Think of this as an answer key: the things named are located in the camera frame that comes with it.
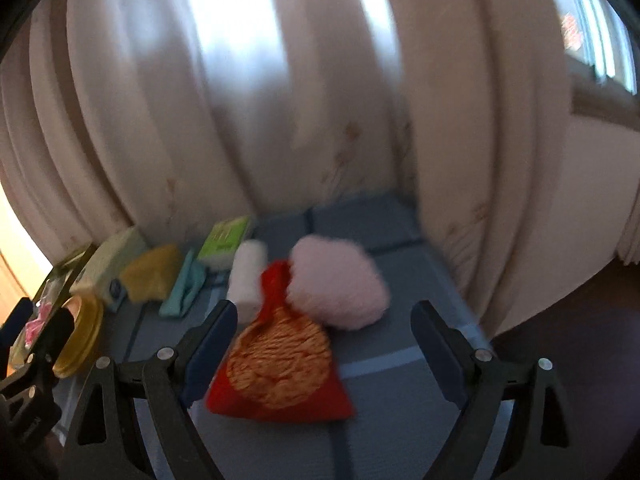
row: pink object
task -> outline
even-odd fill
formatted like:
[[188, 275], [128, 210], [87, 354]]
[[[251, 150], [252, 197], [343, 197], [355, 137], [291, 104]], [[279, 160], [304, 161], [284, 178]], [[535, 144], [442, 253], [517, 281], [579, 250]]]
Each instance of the pink object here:
[[389, 306], [373, 260], [353, 242], [305, 236], [293, 247], [290, 263], [287, 301], [318, 323], [357, 330], [375, 323]]
[[27, 350], [31, 348], [31, 345], [33, 345], [34, 341], [36, 341], [40, 335], [42, 327], [47, 322], [47, 317], [49, 317], [51, 313], [52, 307], [53, 305], [51, 303], [41, 305], [38, 311], [38, 317], [24, 326], [24, 347]]

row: white cylinder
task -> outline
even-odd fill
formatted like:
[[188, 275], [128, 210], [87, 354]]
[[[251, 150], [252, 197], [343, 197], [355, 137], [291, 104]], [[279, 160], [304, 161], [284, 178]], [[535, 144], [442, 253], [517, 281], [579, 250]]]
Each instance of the white cylinder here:
[[262, 307], [260, 276], [267, 268], [267, 245], [260, 240], [245, 240], [234, 257], [226, 298], [238, 309], [238, 323], [251, 323]]

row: red pouch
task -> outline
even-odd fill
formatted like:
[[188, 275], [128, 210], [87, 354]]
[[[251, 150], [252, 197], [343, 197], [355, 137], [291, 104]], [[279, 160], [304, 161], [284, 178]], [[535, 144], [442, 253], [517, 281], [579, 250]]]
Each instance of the red pouch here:
[[354, 414], [324, 329], [286, 302], [289, 263], [262, 274], [264, 304], [236, 340], [206, 395], [220, 415], [271, 422], [343, 420]]

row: yellow lid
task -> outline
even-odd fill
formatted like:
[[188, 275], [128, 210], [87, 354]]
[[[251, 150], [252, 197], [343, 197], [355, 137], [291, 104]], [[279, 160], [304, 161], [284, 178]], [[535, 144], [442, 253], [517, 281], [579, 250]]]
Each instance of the yellow lid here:
[[73, 296], [64, 305], [74, 315], [76, 327], [53, 367], [56, 377], [63, 379], [75, 374], [98, 344], [104, 307], [93, 294]]

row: teal cloth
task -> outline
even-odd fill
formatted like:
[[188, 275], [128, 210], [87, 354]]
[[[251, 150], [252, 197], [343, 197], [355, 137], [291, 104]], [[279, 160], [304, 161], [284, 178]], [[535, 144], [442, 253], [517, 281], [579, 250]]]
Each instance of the teal cloth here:
[[190, 250], [171, 294], [160, 306], [160, 316], [183, 317], [193, 305], [206, 279], [206, 267], [195, 259], [195, 251]]

